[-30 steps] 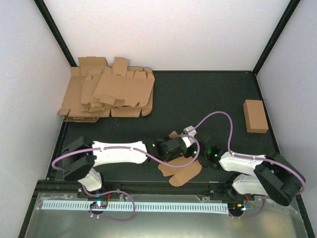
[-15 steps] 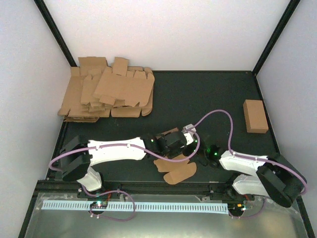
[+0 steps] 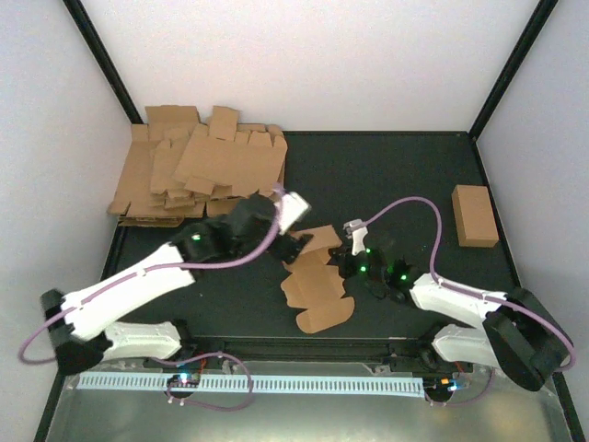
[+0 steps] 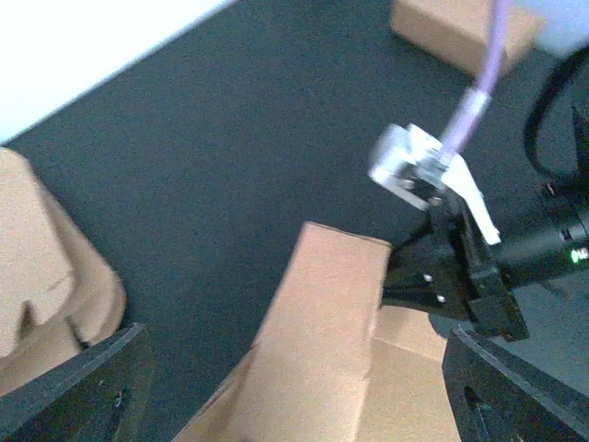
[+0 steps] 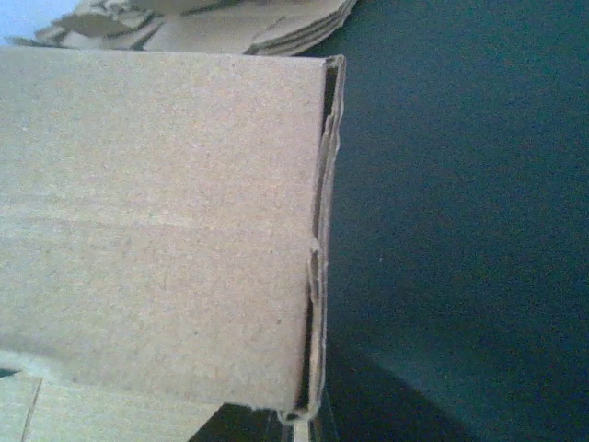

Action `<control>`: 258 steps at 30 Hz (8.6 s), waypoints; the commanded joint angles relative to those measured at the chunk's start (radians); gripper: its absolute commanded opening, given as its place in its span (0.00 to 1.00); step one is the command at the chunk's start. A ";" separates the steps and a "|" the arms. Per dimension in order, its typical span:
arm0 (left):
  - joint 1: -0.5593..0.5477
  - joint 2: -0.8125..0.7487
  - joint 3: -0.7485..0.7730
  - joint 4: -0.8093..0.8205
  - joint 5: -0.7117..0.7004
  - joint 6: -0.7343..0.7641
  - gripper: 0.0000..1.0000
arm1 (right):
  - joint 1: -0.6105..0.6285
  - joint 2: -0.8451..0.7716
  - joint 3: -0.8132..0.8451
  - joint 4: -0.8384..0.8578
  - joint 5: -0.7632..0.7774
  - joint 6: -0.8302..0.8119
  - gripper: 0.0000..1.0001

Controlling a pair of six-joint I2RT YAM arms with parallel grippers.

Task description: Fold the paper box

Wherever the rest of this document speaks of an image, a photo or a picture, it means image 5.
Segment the cardboard box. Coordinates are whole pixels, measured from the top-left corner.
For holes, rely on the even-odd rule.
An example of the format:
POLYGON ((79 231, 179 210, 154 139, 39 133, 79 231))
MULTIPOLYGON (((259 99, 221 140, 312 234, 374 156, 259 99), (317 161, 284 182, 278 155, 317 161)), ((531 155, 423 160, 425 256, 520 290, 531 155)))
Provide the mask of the cardboard box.
POLYGON ((1 437, 187 441, 323 399, 346 61, 1 51, 1 437))

